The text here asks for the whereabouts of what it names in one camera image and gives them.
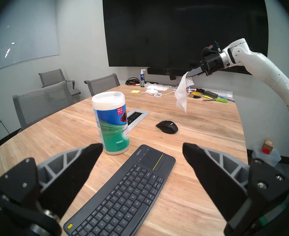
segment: wireless keyboard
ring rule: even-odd
[[[175,158],[141,145],[65,224],[69,236],[135,235],[159,196]]]

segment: blue pen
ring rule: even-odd
[[[219,96],[220,98],[227,99],[227,100],[230,100],[230,101],[235,102],[235,100],[232,100],[232,99],[226,98],[226,97],[224,97],[224,96],[221,96],[221,95],[218,95],[218,96]]]

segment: black mouse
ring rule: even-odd
[[[165,133],[176,133],[178,131],[178,127],[172,121],[162,121],[156,125],[162,132]]]

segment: office chair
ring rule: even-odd
[[[12,99],[21,125],[19,132],[74,104],[66,81],[13,95]]]
[[[80,90],[75,89],[75,81],[74,80],[65,80],[63,72],[61,69],[49,71],[46,73],[39,73],[43,87],[47,87],[53,84],[57,84],[61,81],[72,82],[72,89],[69,89],[71,96],[81,94]]]
[[[97,78],[94,80],[85,80],[84,83],[88,85],[91,96],[109,90],[111,88],[120,86],[117,75],[115,73],[112,73],[111,75],[103,78]]]

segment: wooden table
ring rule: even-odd
[[[137,235],[223,235],[225,220],[200,185],[182,154],[183,142],[229,153],[247,163],[242,123],[234,102],[187,98],[187,113],[176,107],[174,93],[156,98],[139,86],[112,90],[125,94],[127,111],[150,111],[130,133],[130,147],[120,155],[104,151],[90,177],[62,218],[60,226],[76,213],[142,144],[176,158],[156,203]],[[161,132],[156,124],[172,120],[178,132]],[[27,157],[37,164],[69,149],[100,142],[91,97],[32,125],[0,146],[0,176]]]

